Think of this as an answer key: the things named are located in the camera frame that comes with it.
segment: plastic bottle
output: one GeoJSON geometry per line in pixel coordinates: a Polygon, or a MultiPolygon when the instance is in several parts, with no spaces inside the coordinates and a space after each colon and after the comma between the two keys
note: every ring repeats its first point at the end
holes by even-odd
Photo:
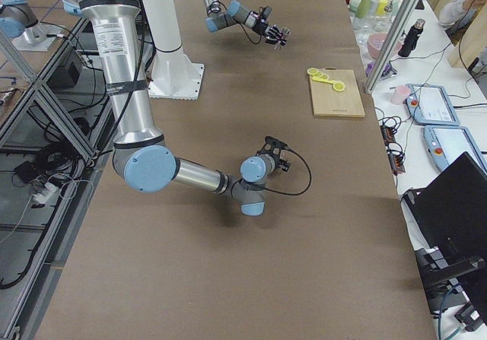
{"type": "Polygon", "coordinates": [[[365,17],[369,9],[371,8],[371,0],[361,0],[355,12],[355,18],[353,19],[352,26],[354,30],[360,30],[365,22],[365,17]]]}
{"type": "Polygon", "coordinates": [[[416,23],[409,29],[406,38],[404,39],[403,47],[397,53],[401,57],[408,57],[411,51],[416,48],[419,36],[423,33],[423,27],[425,26],[425,20],[419,18],[416,23]]]}
{"type": "Polygon", "coordinates": [[[374,30],[376,32],[387,32],[387,12],[386,7],[389,4],[387,0],[379,0],[377,10],[375,12],[374,30]]]}

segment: black monitor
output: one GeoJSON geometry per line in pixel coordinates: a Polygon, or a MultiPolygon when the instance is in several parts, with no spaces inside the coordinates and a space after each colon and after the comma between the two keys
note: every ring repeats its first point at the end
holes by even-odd
{"type": "MultiPolygon", "coordinates": [[[[468,153],[415,196],[409,207],[428,245],[437,246],[449,265],[472,256],[487,260],[487,175],[468,153]]],[[[457,279],[487,323],[487,269],[457,279]]]]}

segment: black clamp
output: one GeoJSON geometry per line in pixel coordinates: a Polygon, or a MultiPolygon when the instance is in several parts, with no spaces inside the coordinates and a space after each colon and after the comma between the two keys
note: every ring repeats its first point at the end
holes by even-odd
{"type": "Polygon", "coordinates": [[[287,172],[291,163],[287,160],[281,159],[281,153],[283,150],[289,150],[286,143],[273,138],[272,136],[266,136],[266,143],[262,146],[260,150],[257,151],[256,155],[269,155],[275,162],[275,168],[281,169],[287,172]]]}

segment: blue joint cap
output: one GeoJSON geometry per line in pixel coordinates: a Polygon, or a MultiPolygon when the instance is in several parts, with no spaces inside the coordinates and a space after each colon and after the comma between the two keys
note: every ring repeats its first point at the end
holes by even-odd
{"type": "Polygon", "coordinates": [[[206,18],[206,27],[210,32],[216,32],[218,30],[212,18],[206,18]]]}
{"type": "Polygon", "coordinates": [[[1,0],[3,5],[19,5],[27,4],[27,0],[1,0]]]}
{"type": "Polygon", "coordinates": [[[139,192],[153,193],[163,189],[174,178],[176,159],[160,145],[141,148],[127,161],[123,178],[139,192]]]}
{"type": "Polygon", "coordinates": [[[249,157],[240,165],[240,174],[249,183],[258,182],[266,177],[266,163],[261,157],[249,157]]]}
{"type": "Polygon", "coordinates": [[[24,32],[25,27],[16,19],[6,17],[0,18],[0,30],[2,30],[8,38],[17,38],[24,32]]]}
{"type": "Polygon", "coordinates": [[[251,203],[249,205],[241,205],[242,213],[247,216],[260,216],[264,212],[265,202],[251,203]]]}
{"type": "Polygon", "coordinates": [[[67,0],[62,0],[64,6],[64,11],[70,15],[75,15],[77,17],[82,17],[81,9],[78,5],[68,2],[67,0]]]}
{"type": "Polygon", "coordinates": [[[227,14],[233,17],[240,9],[240,2],[232,0],[227,8],[227,14]]]}

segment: thermos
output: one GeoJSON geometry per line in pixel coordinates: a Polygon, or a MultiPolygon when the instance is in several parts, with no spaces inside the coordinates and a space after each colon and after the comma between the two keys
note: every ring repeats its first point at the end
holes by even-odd
{"type": "Polygon", "coordinates": [[[406,38],[404,39],[403,47],[397,53],[401,57],[408,57],[411,51],[416,48],[416,44],[418,43],[419,36],[423,33],[423,27],[425,26],[425,20],[419,18],[414,26],[411,27],[409,30],[406,38]]]}

